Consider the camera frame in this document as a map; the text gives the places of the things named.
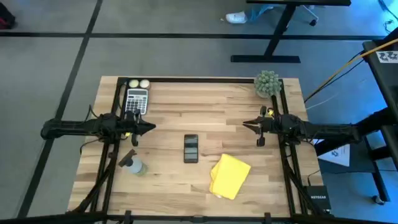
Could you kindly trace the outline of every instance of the wheel caster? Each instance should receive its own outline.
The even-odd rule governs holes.
[[[378,204],[378,205],[384,205],[384,203],[385,203],[385,202],[383,202],[383,201],[380,199],[380,196],[378,196],[378,195],[373,196],[373,197],[372,197],[372,201],[373,201],[374,203]]]
[[[315,19],[313,19],[311,22],[310,22],[310,25],[311,26],[315,26],[317,24],[317,21],[315,20]]]

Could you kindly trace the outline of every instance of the wooden table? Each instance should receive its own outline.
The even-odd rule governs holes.
[[[94,105],[96,114],[109,113],[117,80],[102,77]],[[299,80],[285,78],[284,85],[290,114],[307,120]],[[108,214],[123,215],[131,210],[133,215],[263,217],[264,212],[270,212],[272,217],[289,217],[277,135],[265,134],[266,146],[256,147],[257,136],[242,126],[243,121],[259,115],[261,105],[272,107],[270,100],[256,96],[253,84],[151,83],[143,119],[157,127],[140,137],[135,147],[149,170],[137,177],[116,166]],[[183,163],[184,134],[198,134],[197,164]],[[129,139],[122,141],[118,161],[131,148]],[[75,208],[94,186],[101,151],[100,142],[83,149],[68,209]],[[222,153],[252,166],[234,200],[217,198],[208,190],[210,170]],[[319,169],[317,156],[307,143],[297,146],[297,154],[306,184],[307,176]],[[322,185],[320,173],[312,175],[311,182]],[[294,185],[292,188],[299,212],[298,194]]]

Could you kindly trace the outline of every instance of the shoe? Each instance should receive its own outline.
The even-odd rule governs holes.
[[[244,24],[248,21],[248,18],[243,11],[237,13],[229,13],[225,15],[225,19],[232,24]]]

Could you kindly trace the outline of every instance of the succulent plant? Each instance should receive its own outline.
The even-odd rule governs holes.
[[[261,97],[270,97],[280,91],[281,82],[278,80],[278,74],[273,71],[261,71],[254,79],[256,93]]]

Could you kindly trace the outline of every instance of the yellow towel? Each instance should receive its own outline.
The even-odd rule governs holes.
[[[251,166],[230,155],[221,155],[220,161],[212,168],[210,192],[233,200],[238,194]]]

